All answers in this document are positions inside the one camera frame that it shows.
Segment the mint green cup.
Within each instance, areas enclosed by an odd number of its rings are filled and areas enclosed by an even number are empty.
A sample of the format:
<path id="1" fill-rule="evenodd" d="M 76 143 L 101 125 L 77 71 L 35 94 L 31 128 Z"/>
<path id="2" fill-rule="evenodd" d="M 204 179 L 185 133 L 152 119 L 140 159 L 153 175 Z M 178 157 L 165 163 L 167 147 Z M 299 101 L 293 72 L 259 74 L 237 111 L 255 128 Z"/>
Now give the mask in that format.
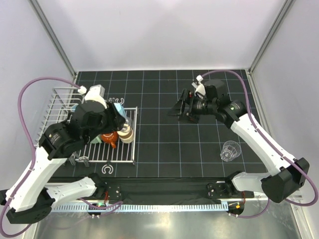
<path id="1" fill-rule="evenodd" d="M 100 136 L 95 137 L 92 141 L 91 144 L 100 144 L 102 143 L 102 140 L 100 138 Z"/>

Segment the blue ceramic mug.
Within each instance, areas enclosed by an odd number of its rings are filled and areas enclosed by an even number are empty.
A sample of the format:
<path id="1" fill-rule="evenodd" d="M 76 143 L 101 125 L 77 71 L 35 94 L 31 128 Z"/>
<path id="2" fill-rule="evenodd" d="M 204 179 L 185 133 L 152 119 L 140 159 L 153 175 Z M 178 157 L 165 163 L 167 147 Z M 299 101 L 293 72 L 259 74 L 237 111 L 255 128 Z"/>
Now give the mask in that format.
<path id="1" fill-rule="evenodd" d="M 70 111 L 71 111 L 71 112 L 75 112 L 77 106 L 78 106 L 78 105 L 73 105 L 73 106 L 71 107 Z"/>

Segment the orange black ceramic cup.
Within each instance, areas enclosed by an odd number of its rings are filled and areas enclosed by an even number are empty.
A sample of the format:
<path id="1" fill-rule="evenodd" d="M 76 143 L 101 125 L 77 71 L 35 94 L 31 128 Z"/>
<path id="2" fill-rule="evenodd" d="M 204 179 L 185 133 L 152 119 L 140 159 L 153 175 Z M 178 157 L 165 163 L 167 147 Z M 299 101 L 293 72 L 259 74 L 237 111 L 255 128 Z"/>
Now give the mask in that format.
<path id="1" fill-rule="evenodd" d="M 101 135 L 101 140 L 104 143 L 109 144 L 112 148 L 116 148 L 116 143 L 118 141 L 118 133 L 116 131 L 112 133 L 106 133 Z"/>

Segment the light blue tall mug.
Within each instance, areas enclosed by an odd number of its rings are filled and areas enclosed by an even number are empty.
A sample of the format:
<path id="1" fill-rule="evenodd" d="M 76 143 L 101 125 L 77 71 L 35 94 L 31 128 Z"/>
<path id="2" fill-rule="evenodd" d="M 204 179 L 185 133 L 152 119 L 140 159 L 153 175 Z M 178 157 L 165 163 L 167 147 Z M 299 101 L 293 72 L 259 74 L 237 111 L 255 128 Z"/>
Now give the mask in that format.
<path id="1" fill-rule="evenodd" d="M 118 111 L 118 113 L 124 118 L 124 119 L 127 119 L 127 115 L 126 115 L 126 112 L 125 112 L 125 109 L 124 107 L 119 104 L 119 103 L 114 103 L 114 106 L 116 108 L 116 110 Z"/>

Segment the steel tumbler cup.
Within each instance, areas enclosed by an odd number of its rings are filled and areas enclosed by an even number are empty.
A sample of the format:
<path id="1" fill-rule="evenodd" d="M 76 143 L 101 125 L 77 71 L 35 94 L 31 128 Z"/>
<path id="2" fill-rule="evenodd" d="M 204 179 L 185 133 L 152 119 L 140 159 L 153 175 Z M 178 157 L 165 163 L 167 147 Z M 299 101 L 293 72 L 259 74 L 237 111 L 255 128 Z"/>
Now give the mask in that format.
<path id="1" fill-rule="evenodd" d="M 117 133 L 123 143 L 131 143 L 134 141 L 134 130 L 129 133 L 121 133 L 120 131 L 117 131 Z"/>

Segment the large clear plastic cup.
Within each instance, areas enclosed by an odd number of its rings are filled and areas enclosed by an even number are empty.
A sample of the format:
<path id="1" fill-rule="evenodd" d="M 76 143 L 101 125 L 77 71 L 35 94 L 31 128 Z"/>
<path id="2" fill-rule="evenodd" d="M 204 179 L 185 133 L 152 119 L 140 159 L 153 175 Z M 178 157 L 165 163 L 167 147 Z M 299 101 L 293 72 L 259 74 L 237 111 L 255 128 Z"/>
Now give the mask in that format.
<path id="1" fill-rule="evenodd" d="M 239 143 L 229 140 L 222 146 L 220 157 L 225 162 L 230 162 L 241 155 L 241 146 Z"/>

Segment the small clear glass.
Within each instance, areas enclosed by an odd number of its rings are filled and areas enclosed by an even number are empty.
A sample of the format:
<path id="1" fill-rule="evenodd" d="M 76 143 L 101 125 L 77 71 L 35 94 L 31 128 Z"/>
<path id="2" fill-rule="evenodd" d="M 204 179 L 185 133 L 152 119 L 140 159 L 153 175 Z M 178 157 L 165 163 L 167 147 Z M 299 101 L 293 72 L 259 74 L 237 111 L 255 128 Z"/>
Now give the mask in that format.
<path id="1" fill-rule="evenodd" d="M 121 133 L 129 133 L 133 129 L 133 121 L 130 117 L 125 118 L 125 122 L 123 124 L 123 128 L 120 130 Z"/>

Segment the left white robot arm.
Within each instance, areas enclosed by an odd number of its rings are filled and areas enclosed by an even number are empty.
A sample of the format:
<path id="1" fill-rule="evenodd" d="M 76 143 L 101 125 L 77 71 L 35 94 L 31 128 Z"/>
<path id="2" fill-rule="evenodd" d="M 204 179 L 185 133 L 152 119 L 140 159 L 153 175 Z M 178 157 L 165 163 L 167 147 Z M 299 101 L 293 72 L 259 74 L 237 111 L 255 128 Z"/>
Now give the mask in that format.
<path id="1" fill-rule="evenodd" d="M 101 134 L 121 130 L 125 122 L 113 102 L 103 105 L 89 100 L 69 112 L 67 119 L 51 124 L 18 182 L 0 192 L 0 203 L 10 208 L 6 213 L 8 221 L 34 224 L 61 204 L 85 197 L 103 198 L 108 187 L 96 173 L 60 187 L 50 188 L 46 184 L 74 152 Z"/>

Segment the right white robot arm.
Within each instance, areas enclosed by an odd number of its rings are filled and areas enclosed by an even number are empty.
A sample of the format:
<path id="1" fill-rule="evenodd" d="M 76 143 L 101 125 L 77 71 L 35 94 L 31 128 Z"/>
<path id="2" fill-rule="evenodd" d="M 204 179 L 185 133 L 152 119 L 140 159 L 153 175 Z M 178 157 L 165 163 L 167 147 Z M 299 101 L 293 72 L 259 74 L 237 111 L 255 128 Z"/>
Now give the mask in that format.
<path id="1" fill-rule="evenodd" d="M 230 99 L 222 81 L 209 80 L 193 86 L 194 92 L 183 89 L 168 115 L 187 123 L 198 123 L 201 115 L 215 116 L 247 143 L 268 170 L 266 173 L 237 171 L 229 175 L 224 185 L 229 197 L 252 191 L 264 193 L 271 201 L 280 203 L 304 185 L 310 167 L 307 160 L 295 159 L 279 146 L 248 113 L 244 103 Z"/>

